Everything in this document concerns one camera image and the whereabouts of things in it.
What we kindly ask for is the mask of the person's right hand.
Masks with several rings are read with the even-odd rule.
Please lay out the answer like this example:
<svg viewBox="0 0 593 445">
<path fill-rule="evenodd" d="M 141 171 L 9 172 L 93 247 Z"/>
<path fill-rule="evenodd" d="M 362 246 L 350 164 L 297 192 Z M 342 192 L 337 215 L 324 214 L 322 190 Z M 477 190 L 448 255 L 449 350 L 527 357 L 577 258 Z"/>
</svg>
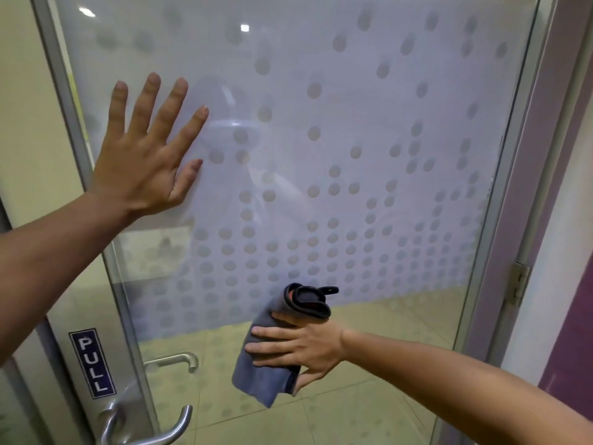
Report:
<svg viewBox="0 0 593 445">
<path fill-rule="evenodd" d="M 321 367 L 330 371 L 345 360 L 342 338 L 345 329 L 334 321 L 309 319 L 304 328 L 253 327 L 257 342 L 297 342 L 294 353 L 283 359 L 254 359 L 261 367 Z"/>
</svg>

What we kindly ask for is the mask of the person's left hand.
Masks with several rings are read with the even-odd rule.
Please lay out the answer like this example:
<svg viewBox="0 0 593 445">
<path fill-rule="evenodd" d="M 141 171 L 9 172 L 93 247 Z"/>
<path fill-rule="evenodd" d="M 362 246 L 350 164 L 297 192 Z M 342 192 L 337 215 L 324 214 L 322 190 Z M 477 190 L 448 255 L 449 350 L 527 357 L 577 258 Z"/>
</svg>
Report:
<svg viewBox="0 0 593 445">
<path fill-rule="evenodd" d="M 169 204 L 168 196 L 175 177 L 194 160 L 183 162 L 209 116 L 209 109 L 202 105 L 173 139 L 170 136 L 165 142 L 150 139 L 147 133 L 157 114 L 153 111 L 160 87 L 160 76 L 149 74 L 129 123 L 125 123 L 123 136 L 106 141 L 105 135 L 88 191 L 137 203 L 139 213 L 134 221 L 181 205 Z"/>
</svg>

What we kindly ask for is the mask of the grey-blue microfiber cloth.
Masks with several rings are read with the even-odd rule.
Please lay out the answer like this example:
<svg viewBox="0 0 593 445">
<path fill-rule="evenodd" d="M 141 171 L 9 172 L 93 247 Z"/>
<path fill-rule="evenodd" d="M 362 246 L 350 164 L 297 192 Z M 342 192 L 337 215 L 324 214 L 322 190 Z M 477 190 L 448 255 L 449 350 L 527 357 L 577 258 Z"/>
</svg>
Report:
<svg viewBox="0 0 593 445">
<path fill-rule="evenodd" d="M 291 283 L 271 298 L 252 321 L 253 327 L 283 328 L 285 323 L 273 313 L 283 313 L 297 319 L 327 320 L 331 315 L 328 298 L 337 294 L 337 286 L 314 287 Z M 271 408 L 280 394 L 292 395 L 301 372 L 300 366 L 261 367 L 254 364 L 255 356 L 242 349 L 233 371 L 232 384 L 244 394 L 254 397 L 266 408 Z"/>
</svg>

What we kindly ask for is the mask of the person's left forearm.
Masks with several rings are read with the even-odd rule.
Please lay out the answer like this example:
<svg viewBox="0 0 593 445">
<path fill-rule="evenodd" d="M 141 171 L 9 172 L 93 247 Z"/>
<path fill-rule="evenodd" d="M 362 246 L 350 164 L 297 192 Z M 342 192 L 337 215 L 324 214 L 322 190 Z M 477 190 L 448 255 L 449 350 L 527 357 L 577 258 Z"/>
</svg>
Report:
<svg viewBox="0 0 593 445">
<path fill-rule="evenodd" d="M 139 213 L 122 197 L 87 192 L 0 234 L 0 366 L 71 283 Z"/>
</svg>

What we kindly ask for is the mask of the person's right forearm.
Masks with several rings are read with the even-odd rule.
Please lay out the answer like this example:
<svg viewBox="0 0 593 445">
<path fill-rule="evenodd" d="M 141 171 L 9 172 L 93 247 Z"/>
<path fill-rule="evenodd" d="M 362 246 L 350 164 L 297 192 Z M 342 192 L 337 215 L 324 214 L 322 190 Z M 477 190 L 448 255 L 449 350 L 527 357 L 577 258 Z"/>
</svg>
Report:
<svg viewBox="0 0 593 445">
<path fill-rule="evenodd" d="M 340 334 L 343 357 L 478 445 L 593 445 L 593 422 L 538 387 L 477 359 L 419 342 Z"/>
</svg>

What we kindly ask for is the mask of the frosted dotted glass door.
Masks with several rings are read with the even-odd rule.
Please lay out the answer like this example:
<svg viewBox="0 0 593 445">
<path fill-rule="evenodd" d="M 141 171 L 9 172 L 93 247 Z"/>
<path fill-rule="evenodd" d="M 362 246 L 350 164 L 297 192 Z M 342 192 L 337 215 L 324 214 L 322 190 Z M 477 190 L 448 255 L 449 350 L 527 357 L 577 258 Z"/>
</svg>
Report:
<svg viewBox="0 0 593 445">
<path fill-rule="evenodd" d="M 266 408 L 232 384 L 256 315 L 291 283 L 331 318 L 454 349 L 538 0 L 30 0 L 85 189 L 117 81 L 202 105 L 185 201 L 134 221 L 49 314 L 89 423 L 174 445 L 437 445 L 433 413 L 340 364 Z M 92 399 L 68 336 L 95 328 L 117 390 Z M 146 371 L 149 359 L 199 358 Z"/>
</svg>

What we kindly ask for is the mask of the blue door sign sticker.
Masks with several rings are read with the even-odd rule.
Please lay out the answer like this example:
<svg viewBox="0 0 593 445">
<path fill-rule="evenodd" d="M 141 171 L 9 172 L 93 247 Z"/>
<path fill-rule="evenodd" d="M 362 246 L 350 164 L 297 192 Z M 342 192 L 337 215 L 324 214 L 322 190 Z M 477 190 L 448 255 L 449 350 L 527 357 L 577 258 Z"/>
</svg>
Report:
<svg viewBox="0 0 593 445">
<path fill-rule="evenodd" d="M 92 399 L 117 395 L 100 337 L 95 328 L 68 333 Z"/>
</svg>

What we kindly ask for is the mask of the silver door hinge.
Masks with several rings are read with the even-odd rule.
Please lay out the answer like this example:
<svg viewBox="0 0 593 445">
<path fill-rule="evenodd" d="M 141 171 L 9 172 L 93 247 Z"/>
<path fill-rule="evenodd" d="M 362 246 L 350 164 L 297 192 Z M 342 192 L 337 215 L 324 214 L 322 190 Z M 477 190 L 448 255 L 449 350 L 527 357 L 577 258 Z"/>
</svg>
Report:
<svg viewBox="0 0 593 445">
<path fill-rule="evenodd" d="M 513 262 L 509 268 L 507 288 L 505 291 L 505 300 L 516 307 L 523 302 L 524 293 L 531 276 L 531 267 Z"/>
</svg>

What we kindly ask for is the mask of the lilac door frame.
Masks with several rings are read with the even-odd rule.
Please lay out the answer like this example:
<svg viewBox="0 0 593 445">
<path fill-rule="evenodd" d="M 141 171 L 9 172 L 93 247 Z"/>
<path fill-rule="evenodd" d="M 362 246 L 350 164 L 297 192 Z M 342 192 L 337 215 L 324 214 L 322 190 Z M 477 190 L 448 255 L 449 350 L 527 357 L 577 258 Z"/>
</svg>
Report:
<svg viewBox="0 0 593 445">
<path fill-rule="evenodd" d="M 534 267 L 591 93 L 591 33 L 593 0 L 538 0 L 454 343 L 496 367 L 520 309 L 510 265 Z"/>
</svg>

